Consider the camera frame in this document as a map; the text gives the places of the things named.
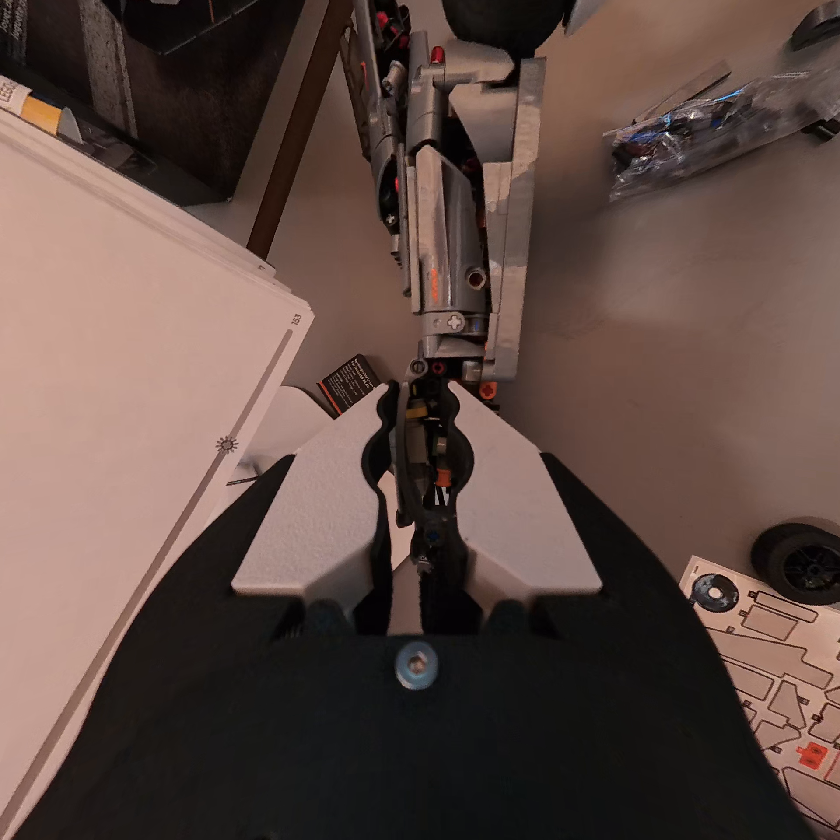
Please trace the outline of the black battery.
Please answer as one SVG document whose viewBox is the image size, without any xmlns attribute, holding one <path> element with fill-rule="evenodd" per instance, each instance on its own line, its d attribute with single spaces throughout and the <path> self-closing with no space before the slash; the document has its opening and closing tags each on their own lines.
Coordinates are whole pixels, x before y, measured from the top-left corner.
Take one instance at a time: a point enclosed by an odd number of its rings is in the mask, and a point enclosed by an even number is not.
<svg viewBox="0 0 840 840">
<path fill-rule="evenodd" d="M 357 353 L 317 382 L 318 390 L 336 416 L 345 414 L 382 381 L 362 353 Z"/>
</svg>

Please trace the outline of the white instruction booklet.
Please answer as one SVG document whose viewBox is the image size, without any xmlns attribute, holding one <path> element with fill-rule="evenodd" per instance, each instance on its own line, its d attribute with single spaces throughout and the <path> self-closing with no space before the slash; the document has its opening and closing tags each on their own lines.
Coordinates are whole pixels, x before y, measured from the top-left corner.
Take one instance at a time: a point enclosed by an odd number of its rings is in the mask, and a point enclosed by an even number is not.
<svg viewBox="0 0 840 840">
<path fill-rule="evenodd" d="M 267 263 L 7 112 L 1 802 L 14 834 L 312 325 Z"/>
</svg>

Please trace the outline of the plastic bag of lego pieces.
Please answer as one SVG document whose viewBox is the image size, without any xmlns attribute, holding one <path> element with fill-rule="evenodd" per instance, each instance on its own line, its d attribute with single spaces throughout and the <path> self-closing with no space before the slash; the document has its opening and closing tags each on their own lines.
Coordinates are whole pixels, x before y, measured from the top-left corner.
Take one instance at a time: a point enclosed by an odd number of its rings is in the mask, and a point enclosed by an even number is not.
<svg viewBox="0 0 840 840">
<path fill-rule="evenodd" d="M 611 202 L 673 186 L 838 114 L 838 64 L 751 80 L 607 133 Z"/>
</svg>

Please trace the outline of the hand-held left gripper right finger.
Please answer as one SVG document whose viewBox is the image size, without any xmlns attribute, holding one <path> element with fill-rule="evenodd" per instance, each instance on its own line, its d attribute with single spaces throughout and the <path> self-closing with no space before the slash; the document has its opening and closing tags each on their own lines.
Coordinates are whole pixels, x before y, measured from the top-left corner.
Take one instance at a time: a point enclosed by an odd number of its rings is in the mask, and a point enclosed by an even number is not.
<svg viewBox="0 0 840 840">
<path fill-rule="evenodd" d="M 473 599 L 588 595 L 602 589 L 538 448 L 456 383 L 455 428 L 473 466 L 458 492 L 458 533 Z"/>
</svg>

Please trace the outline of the dark lego box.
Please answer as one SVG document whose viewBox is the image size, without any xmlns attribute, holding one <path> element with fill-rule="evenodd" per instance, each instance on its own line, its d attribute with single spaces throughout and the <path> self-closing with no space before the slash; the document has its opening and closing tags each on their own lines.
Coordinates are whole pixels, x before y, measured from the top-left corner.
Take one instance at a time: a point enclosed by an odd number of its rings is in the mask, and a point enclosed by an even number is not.
<svg viewBox="0 0 840 840">
<path fill-rule="evenodd" d="M 2 1 L 2 77 L 179 206 L 234 194 L 302 1 Z"/>
</svg>

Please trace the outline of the grey lego car model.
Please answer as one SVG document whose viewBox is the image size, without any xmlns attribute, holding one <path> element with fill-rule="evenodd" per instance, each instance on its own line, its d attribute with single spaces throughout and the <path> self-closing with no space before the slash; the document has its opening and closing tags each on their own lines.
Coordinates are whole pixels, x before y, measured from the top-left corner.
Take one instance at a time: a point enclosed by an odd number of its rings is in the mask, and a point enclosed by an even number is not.
<svg viewBox="0 0 840 840">
<path fill-rule="evenodd" d="M 442 2 L 431 44 L 404 2 L 352 2 L 339 41 L 377 213 L 420 323 L 392 433 L 414 562 L 466 586 L 455 512 L 473 467 L 451 382 L 494 412 L 518 372 L 546 76 L 576 2 Z"/>
</svg>

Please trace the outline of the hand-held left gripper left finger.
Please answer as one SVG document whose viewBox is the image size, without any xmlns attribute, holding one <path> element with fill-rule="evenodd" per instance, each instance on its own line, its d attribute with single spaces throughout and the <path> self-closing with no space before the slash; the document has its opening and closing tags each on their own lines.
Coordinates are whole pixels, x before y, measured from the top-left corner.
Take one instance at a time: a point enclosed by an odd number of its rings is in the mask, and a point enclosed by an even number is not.
<svg viewBox="0 0 840 840">
<path fill-rule="evenodd" d="M 295 454 L 232 581 L 238 595 L 390 597 L 386 497 L 398 386 L 378 385 Z"/>
</svg>

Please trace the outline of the sticker sheet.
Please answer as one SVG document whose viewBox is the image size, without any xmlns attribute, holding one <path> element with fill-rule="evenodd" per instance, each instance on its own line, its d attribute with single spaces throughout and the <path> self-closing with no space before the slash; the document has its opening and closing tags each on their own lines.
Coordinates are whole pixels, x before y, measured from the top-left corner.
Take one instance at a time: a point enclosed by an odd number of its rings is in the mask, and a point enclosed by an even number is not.
<svg viewBox="0 0 840 840">
<path fill-rule="evenodd" d="M 681 591 L 765 758 L 820 838 L 839 833 L 839 612 L 692 556 Z"/>
</svg>

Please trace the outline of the pile of grey lego pieces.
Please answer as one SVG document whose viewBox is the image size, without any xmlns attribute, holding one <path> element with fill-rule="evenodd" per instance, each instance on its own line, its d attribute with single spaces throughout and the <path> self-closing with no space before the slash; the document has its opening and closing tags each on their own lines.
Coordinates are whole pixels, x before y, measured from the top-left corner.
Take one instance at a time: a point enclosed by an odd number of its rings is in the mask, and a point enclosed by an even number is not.
<svg viewBox="0 0 840 840">
<path fill-rule="evenodd" d="M 827 1 L 806 14 L 790 38 L 791 51 L 799 51 L 839 36 L 839 2 Z"/>
</svg>

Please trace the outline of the black lego wheel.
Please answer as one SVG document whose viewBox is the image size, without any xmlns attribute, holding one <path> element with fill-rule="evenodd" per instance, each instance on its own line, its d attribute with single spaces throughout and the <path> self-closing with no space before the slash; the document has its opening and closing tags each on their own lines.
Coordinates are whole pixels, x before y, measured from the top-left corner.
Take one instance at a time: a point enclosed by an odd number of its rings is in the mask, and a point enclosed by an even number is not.
<svg viewBox="0 0 840 840">
<path fill-rule="evenodd" d="M 759 578 L 788 601 L 839 603 L 839 538 L 832 532 L 797 521 L 774 525 L 754 540 L 750 560 Z"/>
</svg>

